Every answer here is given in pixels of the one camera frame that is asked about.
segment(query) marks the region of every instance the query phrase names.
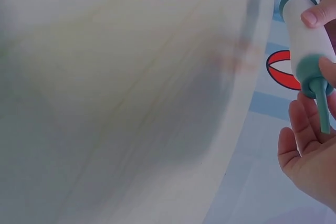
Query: teal nozzle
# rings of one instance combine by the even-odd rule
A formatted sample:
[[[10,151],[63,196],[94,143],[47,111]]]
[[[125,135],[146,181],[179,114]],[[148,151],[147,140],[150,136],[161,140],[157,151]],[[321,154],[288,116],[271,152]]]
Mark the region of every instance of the teal nozzle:
[[[330,120],[327,103],[327,89],[328,83],[322,78],[318,77],[310,81],[309,88],[315,93],[316,102],[320,113],[321,132],[330,134]]]
[[[327,96],[334,88],[323,77],[319,59],[324,55],[311,54],[304,57],[297,66],[297,78],[302,92],[309,98],[316,99],[320,113],[321,132],[330,134],[329,109]]]

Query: cartoon mouth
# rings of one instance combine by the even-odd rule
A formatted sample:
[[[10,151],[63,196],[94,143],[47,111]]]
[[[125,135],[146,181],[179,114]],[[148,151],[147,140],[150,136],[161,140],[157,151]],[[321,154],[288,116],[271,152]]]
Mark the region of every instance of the cartoon mouth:
[[[282,50],[270,55],[266,61],[269,75],[287,89],[301,90],[300,83],[295,79],[290,67],[289,50]]]

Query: white plastic tube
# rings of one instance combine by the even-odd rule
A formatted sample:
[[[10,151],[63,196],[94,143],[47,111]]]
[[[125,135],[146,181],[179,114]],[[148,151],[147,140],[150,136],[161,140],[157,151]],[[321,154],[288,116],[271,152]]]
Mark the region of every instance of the white plastic tube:
[[[336,62],[336,55],[324,26],[308,28],[301,20],[301,14],[316,4],[316,0],[281,0],[279,9],[289,33],[293,75],[301,83],[303,93],[317,100],[321,131],[330,133],[327,95],[333,87],[323,77],[319,59],[327,57]]]
[[[311,0],[289,0],[282,11],[289,33],[291,68],[296,78],[299,62],[308,55],[324,55],[332,62],[336,62],[335,52],[326,29],[323,26],[315,29],[308,28],[301,21],[301,14],[314,5]]]

